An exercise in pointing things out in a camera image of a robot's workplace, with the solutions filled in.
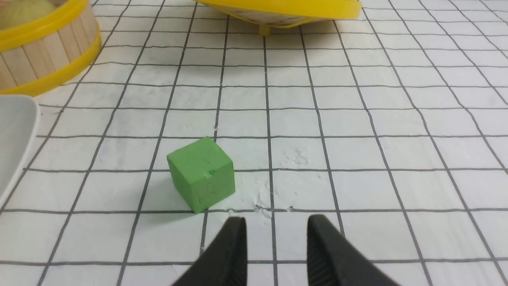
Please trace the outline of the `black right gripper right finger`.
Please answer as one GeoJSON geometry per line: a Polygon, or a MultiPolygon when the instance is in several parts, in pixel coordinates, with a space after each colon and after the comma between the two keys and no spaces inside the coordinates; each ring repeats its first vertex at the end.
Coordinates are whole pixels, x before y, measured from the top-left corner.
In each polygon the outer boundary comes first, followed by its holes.
{"type": "Polygon", "coordinates": [[[359,252],[323,214],[307,221],[309,286],[397,286],[359,252]]]}

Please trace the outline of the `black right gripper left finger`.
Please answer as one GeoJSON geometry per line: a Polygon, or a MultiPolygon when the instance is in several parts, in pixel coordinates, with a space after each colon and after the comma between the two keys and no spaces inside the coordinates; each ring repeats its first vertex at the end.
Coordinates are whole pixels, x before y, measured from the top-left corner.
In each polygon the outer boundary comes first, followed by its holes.
{"type": "Polygon", "coordinates": [[[229,217],[205,252],[174,286],[246,286],[247,231],[243,217],[229,217]]]}

